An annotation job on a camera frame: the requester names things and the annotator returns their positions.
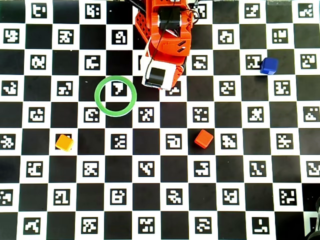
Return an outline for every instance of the small block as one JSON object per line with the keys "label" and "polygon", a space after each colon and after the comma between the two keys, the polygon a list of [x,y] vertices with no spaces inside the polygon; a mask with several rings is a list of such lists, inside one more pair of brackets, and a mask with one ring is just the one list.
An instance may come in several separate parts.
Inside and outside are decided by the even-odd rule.
{"label": "small block", "polygon": [[61,134],[58,141],[56,141],[55,146],[58,149],[69,152],[74,145],[74,141],[67,137],[66,135]]}
{"label": "small block", "polygon": [[214,136],[206,130],[202,129],[194,142],[203,149],[206,149],[211,143],[212,139],[214,139]]}

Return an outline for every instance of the green ring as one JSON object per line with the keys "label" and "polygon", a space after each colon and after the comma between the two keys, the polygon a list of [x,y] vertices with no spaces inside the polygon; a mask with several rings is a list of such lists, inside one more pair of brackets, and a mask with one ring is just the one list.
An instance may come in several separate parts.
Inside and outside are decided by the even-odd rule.
{"label": "green ring", "polygon": [[[120,110],[120,111],[112,111],[112,110],[109,110],[107,109],[101,102],[101,99],[100,99],[100,94],[101,94],[101,91],[102,89],[104,88],[104,86],[108,83],[108,82],[111,82],[111,81],[119,81],[119,82],[122,82],[124,84],[126,84],[130,90],[131,90],[131,95],[132,95],[132,98],[131,98],[131,101],[129,103],[128,106],[126,106],[126,108]],[[134,107],[136,101],[137,101],[137,90],[134,86],[134,84],[128,80],[127,78],[123,77],[123,76],[109,76],[105,79],[103,79],[99,84],[98,86],[96,86],[96,89],[94,91],[94,101],[96,103],[96,105],[98,106],[98,108],[104,113],[106,114],[107,116],[109,117],[122,117],[126,114],[128,114],[132,108]]]}

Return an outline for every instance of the white square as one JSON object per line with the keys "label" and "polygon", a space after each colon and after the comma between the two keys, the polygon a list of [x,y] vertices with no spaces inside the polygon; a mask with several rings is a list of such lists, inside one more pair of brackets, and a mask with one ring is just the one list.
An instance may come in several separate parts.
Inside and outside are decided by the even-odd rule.
{"label": "white square", "polygon": [[[56,135],[71,135],[71,139],[74,141],[70,151],[64,151],[56,149]],[[78,154],[78,129],[77,128],[50,128],[49,138],[49,155],[50,156],[76,156]]]}
{"label": "white square", "polygon": [[320,49],[294,49],[294,66],[296,75],[317,75],[320,69]]}
{"label": "white square", "polygon": [[319,155],[301,155],[300,171],[302,183],[320,182],[320,156]]}
{"label": "white square", "polygon": [[160,129],[160,155],[187,156],[188,155],[188,129],[187,128],[161,128]]}
{"label": "white square", "polygon": [[215,75],[213,98],[215,102],[241,102],[241,76]]}
{"label": "white square", "polygon": [[0,49],[24,50],[25,47],[26,25],[24,23],[0,23]]}
{"label": "white square", "polygon": [[25,49],[24,50],[25,76],[51,76],[52,50],[51,49]]}
{"label": "white square", "polygon": [[106,157],[104,155],[78,155],[76,182],[79,184],[104,184]]}
{"label": "white square", "polygon": [[79,23],[84,25],[105,25],[107,3],[104,0],[86,0],[79,2]]}
{"label": "white square", "polygon": [[[104,184],[104,210],[105,211],[132,211],[133,202],[133,184],[131,182],[108,182]],[[117,198],[117,194],[120,193],[121,189],[125,189],[126,192],[122,192],[123,198]]]}
{"label": "white square", "polygon": [[[97,218],[97,234],[82,234],[82,218]],[[104,239],[105,212],[104,211],[76,211],[75,212],[75,234],[74,239],[79,240],[101,240]]]}
{"label": "white square", "polygon": [[[237,192],[233,191],[231,195],[226,192],[226,190],[230,189],[237,190]],[[223,199],[225,201],[230,198],[230,201],[237,202],[238,204],[223,204]],[[216,183],[216,209],[218,211],[245,211],[246,210],[246,197],[245,197],[245,184],[240,182],[217,182]]]}
{"label": "white square", "polygon": [[106,67],[106,50],[79,50],[79,76],[105,76]]}
{"label": "white square", "polygon": [[8,202],[12,202],[12,206],[0,206],[2,213],[16,213],[19,211],[19,196],[20,196],[20,184],[19,183],[0,183],[0,190],[12,190],[12,195],[8,196]]}
{"label": "white square", "polygon": [[161,182],[160,155],[133,155],[132,156],[132,182],[137,184]]}
{"label": "white square", "polygon": [[244,129],[270,128],[270,107],[268,101],[243,101],[241,103],[241,113],[242,127]]}
{"label": "white square", "polygon": [[22,155],[20,157],[21,184],[47,184],[49,182],[48,155]]}
{"label": "white square", "polygon": [[[68,199],[68,194],[58,192],[55,194],[55,190],[69,190],[70,196]],[[47,198],[47,211],[48,212],[75,212],[77,207],[77,184],[70,182],[63,183],[48,183],[48,198]],[[66,205],[54,205],[58,202],[68,203]]]}
{"label": "white square", "polygon": [[[306,4],[305,9],[299,10],[299,4]],[[294,0],[292,1],[292,20],[294,24],[318,24],[319,23],[319,1]]]}
{"label": "white square", "polygon": [[[47,237],[47,215],[48,213],[46,211],[20,211],[18,212],[17,216],[17,226],[16,226],[16,239],[19,240],[43,240]],[[24,229],[25,229],[25,218],[40,218],[40,229],[38,228],[38,224],[35,225],[36,228],[33,228],[30,224],[27,227],[30,227],[29,229],[33,229],[34,231],[38,231],[37,234],[25,234],[24,235]]]}
{"label": "white square", "polygon": [[214,51],[190,50],[186,57],[187,76],[212,76],[214,74]]}
{"label": "white square", "polygon": [[214,129],[214,144],[215,144],[215,155],[228,156],[228,155],[243,155],[244,154],[244,143],[243,143],[243,131],[242,128],[215,128]]}
{"label": "white square", "polygon": [[293,23],[268,23],[266,25],[267,49],[294,49],[295,35]]}
{"label": "white square", "polygon": [[134,26],[132,24],[107,24],[106,25],[106,49],[107,50],[131,50],[134,47]]}
{"label": "white square", "polygon": [[[277,149],[278,141],[277,134],[292,134],[293,136],[293,149],[286,149],[280,147]],[[270,128],[270,145],[271,145],[271,155],[300,155],[300,144],[299,144],[299,129],[298,128]]]}
{"label": "white square", "polygon": [[[9,85],[3,86],[3,81],[10,81]],[[24,75],[0,75],[0,102],[23,102],[24,101]]]}
{"label": "white square", "polygon": [[53,50],[79,50],[80,49],[80,25],[79,24],[53,24],[52,25],[52,49]]}
{"label": "white square", "polygon": [[270,102],[296,102],[296,75],[268,75]]}
{"label": "white square", "polygon": [[[167,189],[170,189],[170,203],[182,204],[167,204]],[[175,191],[182,189],[181,195]],[[161,211],[188,211],[189,210],[189,184],[187,182],[162,182],[160,183],[160,209]]]}
{"label": "white square", "polygon": [[[296,205],[280,205],[280,201],[286,202],[283,198],[284,193],[280,193],[280,189],[295,190]],[[301,183],[273,183],[273,204],[275,212],[303,212],[303,195]]]}
{"label": "white square", "polygon": [[[196,218],[201,218],[202,225],[196,225]],[[196,228],[204,230],[210,223],[212,233],[196,233]],[[217,211],[189,211],[189,239],[190,240],[218,240],[218,212]]]}
{"label": "white square", "polygon": [[159,129],[160,102],[137,101],[132,109],[132,127],[134,129]]}
{"label": "white square", "polygon": [[[253,233],[252,218],[269,218],[269,226],[261,225],[261,228],[256,228],[258,233]],[[276,221],[274,211],[246,211],[245,212],[245,225],[246,225],[246,239],[247,240],[270,240],[276,239]],[[259,231],[268,231],[269,234],[259,234]]]}
{"label": "white square", "polygon": [[[142,224],[148,221],[148,218],[154,218],[154,233],[139,233],[139,218]],[[160,211],[133,211],[132,212],[132,240],[161,240],[161,212]]]}
{"label": "white square", "polygon": [[[11,148],[6,147],[0,150],[0,156],[20,156],[21,155],[21,146],[22,146],[22,128],[0,128],[0,133],[3,136],[0,136],[0,144],[3,145],[2,141],[10,141],[11,140]],[[15,135],[15,141],[11,139],[11,137],[7,136],[6,140],[4,136]]]}
{"label": "white square", "polygon": [[239,1],[239,23],[240,24],[265,24],[266,1],[265,0],[241,0]]}
{"label": "white square", "polygon": [[215,103],[213,101],[187,102],[186,124],[189,129],[215,128]]}
{"label": "white square", "polygon": [[51,77],[51,102],[77,103],[78,101],[79,76],[53,75]]}
{"label": "white square", "polygon": [[212,37],[214,50],[240,49],[239,24],[213,24]]}
{"label": "white square", "polygon": [[272,183],[273,171],[272,171],[271,155],[244,155],[243,156],[243,172],[244,172],[245,183],[250,183],[250,184]]}
{"label": "white square", "polygon": [[[242,76],[265,76],[260,73],[260,63],[267,56],[267,49],[240,49],[240,74]],[[248,69],[246,60],[252,63],[248,65],[250,66]]]}
{"label": "white square", "polygon": [[25,1],[25,23],[26,24],[53,24],[54,6],[50,0],[27,0]]}
{"label": "white square", "polygon": [[216,183],[216,156],[214,155],[188,155],[188,183]]}
{"label": "white square", "polygon": [[49,101],[23,102],[22,128],[49,129],[50,125],[51,125],[51,102]]}
{"label": "white square", "polygon": [[[105,152],[106,156],[132,156],[133,154],[133,129],[132,128],[106,128],[105,129]],[[126,148],[111,148],[112,134],[126,135],[125,145]]]}

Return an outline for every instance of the black square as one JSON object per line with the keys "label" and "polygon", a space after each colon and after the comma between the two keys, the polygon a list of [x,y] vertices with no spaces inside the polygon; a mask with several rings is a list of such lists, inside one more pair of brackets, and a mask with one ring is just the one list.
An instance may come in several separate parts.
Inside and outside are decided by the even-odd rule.
{"label": "black square", "polygon": [[0,74],[1,75],[23,75],[24,62],[25,62],[24,50],[0,49]]}
{"label": "black square", "polygon": [[266,49],[266,25],[265,24],[240,24],[240,48],[241,49]]}
{"label": "black square", "polygon": [[50,101],[51,76],[24,76],[24,101]]}
{"label": "black square", "polygon": [[268,50],[268,58],[278,59],[275,74],[295,74],[295,53],[293,49]]}
{"label": "black square", "polygon": [[267,76],[241,76],[242,101],[268,101]]}
{"label": "black square", "polygon": [[78,183],[76,185],[76,210],[103,211],[104,189],[104,183]]}
{"label": "black square", "polygon": [[187,76],[188,101],[213,101],[214,82],[212,76]]}
{"label": "black square", "polygon": [[132,212],[105,211],[104,212],[104,239],[132,239]]}
{"label": "black square", "polygon": [[319,24],[294,24],[294,47],[296,49],[320,48]]}
{"label": "black square", "polygon": [[75,212],[48,212],[46,239],[75,239]]}
{"label": "black square", "polygon": [[246,183],[245,210],[273,211],[274,198],[272,183]]}
{"label": "black square", "polygon": [[0,183],[19,183],[20,156],[0,156]]}
{"label": "black square", "polygon": [[107,50],[106,51],[106,75],[131,76],[132,69],[131,50]]}
{"label": "black square", "polygon": [[[215,154],[215,139],[206,149],[199,147],[195,144],[195,139],[202,129],[199,128],[188,128],[188,154],[189,155],[214,155]],[[215,130],[213,128],[205,128],[208,133],[215,135]]]}
{"label": "black square", "polygon": [[49,169],[49,183],[75,183],[77,157],[50,156]]}
{"label": "black square", "polygon": [[186,128],[187,104],[186,102],[160,103],[161,128]]}
{"label": "black square", "polygon": [[18,213],[0,212],[0,223],[0,239],[15,240],[17,237]]}
{"label": "black square", "polygon": [[247,239],[244,211],[218,211],[218,239]]}
{"label": "black square", "polygon": [[266,22],[268,24],[292,23],[292,3],[270,4],[266,2]]}
{"label": "black square", "polygon": [[78,75],[79,51],[54,50],[52,52],[53,75]]}
{"label": "black square", "polygon": [[214,24],[238,24],[239,2],[238,1],[213,1]]}
{"label": "black square", "polygon": [[104,155],[105,129],[78,129],[78,155]]}
{"label": "black square", "polygon": [[216,184],[189,183],[189,210],[216,211]]}
{"label": "black square", "polygon": [[270,127],[271,128],[297,128],[297,103],[270,102]]}
{"label": "black square", "polygon": [[73,0],[53,0],[54,24],[78,24],[79,2]]}
{"label": "black square", "polygon": [[189,239],[187,211],[161,212],[161,239]]}
{"label": "black square", "polygon": [[106,183],[131,183],[132,172],[132,156],[105,156]]}
{"label": "black square", "polygon": [[277,240],[304,239],[304,213],[275,212],[275,235]]}
{"label": "black square", "polygon": [[187,183],[187,156],[161,156],[161,182]]}
{"label": "black square", "polygon": [[160,210],[160,184],[134,183],[133,184],[133,210]]}
{"label": "black square", "polygon": [[319,101],[320,84],[318,75],[297,75],[296,96],[298,101]]}
{"label": "black square", "polygon": [[216,128],[241,128],[241,102],[215,102]]}
{"label": "black square", "polygon": [[213,59],[214,75],[240,75],[239,50],[214,50]]}
{"label": "black square", "polygon": [[80,25],[80,49],[106,49],[106,25]]}
{"label": "black square", "polygon": [[243,183],[244,159],[242,156],[216,156],[218,183]]}
{"label": "black square", "polygon": [[52,49],[52,24],[27,24],[26,49]]}
{"label": "black square", "polygon": [[77,102],[51,103],[51,128],[76,128],[78,126]]}
{"label": "black square", "polygon": [[47,211],[48,184],[20,184],[19,211]]}
{"label": "black square", "polygon": [[0,128],[21,128],[22,102],[0,102]]}
{"label": "black square", "polygon": [[300,154],[319,155],[320,154],[320,129],[319,128],[299,128]]}
{"label": "black square", "polygon": [[270,155],[269,128],[243,129],[243,153],[245,155]]}
{"label": "black square", "polygon": [[272,156],[274,183],[301,183],[299,156]]}
{"label": "black square", "polygon": [[133,155],[159,155],[159,129],[133,129]]}
{"label": "black square", "polygon": [[212,25],[194,25],[192,28],[191,49],[213,49]]}
{"label": "black square", "polygon": [[141,84],[142,76],[133,76],[133,85],[137,93],[137,101],[159,101],[159,89]]}
{"label": "black square", "polygon": [[48,155],[49,129],[23,129],[22,155]]}

